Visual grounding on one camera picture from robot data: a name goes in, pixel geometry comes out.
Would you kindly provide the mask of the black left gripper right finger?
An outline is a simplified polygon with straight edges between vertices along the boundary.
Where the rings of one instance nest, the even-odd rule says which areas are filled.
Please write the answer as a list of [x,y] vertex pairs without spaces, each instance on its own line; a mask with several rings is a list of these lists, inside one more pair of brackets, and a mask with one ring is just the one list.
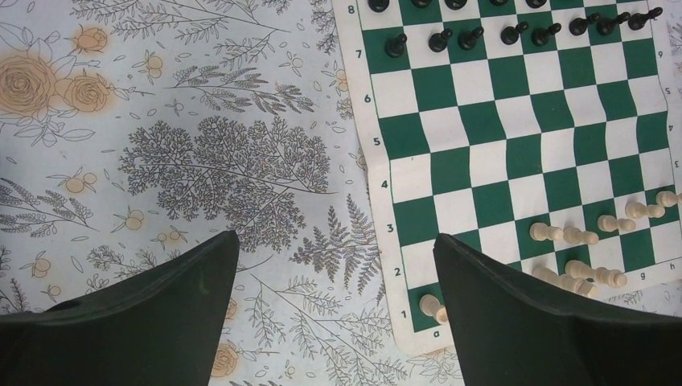
[[679,318],[573,294],[445,233],[433,255],[466,384],[680,384]]

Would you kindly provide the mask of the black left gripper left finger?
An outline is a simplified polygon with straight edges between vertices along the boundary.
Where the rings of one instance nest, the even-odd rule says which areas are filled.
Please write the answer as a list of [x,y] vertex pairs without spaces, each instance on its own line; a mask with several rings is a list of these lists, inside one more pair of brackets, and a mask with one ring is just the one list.
[[208,384],[239,252],[224,231],[44,312],[2,316],[2,384]]

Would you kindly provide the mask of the white tall piece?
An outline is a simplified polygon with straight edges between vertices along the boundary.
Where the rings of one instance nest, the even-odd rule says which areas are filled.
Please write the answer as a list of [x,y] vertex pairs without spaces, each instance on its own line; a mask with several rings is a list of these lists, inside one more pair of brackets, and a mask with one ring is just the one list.
[[565,265],[565,273],[571,277],[591,279],[598,284],[608,285],[610,288],[622,288],[628,282],[624,272],[606,267],[592,268],[583,261],[571,260]]
[[554,285],[560,289],[567,290],[574,294],[579,294],[588,298],[595,298],[598,288],[592,282],[583,277],[572,277],[567,273],[558,275],[551,269],[543,266],[534,268],[532,276]]

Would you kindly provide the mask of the white pawn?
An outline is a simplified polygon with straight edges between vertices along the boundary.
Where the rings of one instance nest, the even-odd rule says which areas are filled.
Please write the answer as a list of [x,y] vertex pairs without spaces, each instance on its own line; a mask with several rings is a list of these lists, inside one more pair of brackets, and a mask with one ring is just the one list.
[[661,218],[665,214],[665,208],[658,204],[645,205],[640,202],[629,202],[625,206],[625,213],[629,219]]
[[636,223],[630,219],[616,218],[611,215],[598,217],[598,228],[603,232],[631,232],[635,230]]
[[587,244],[593,245],[599,242],[598,234],[591,231],[582,231],[575,227],[563,229],[563,239],[568,244]]
[[535,241],[562,240],[563,230],[559,227],[536,222],[531,225],[529,236]]

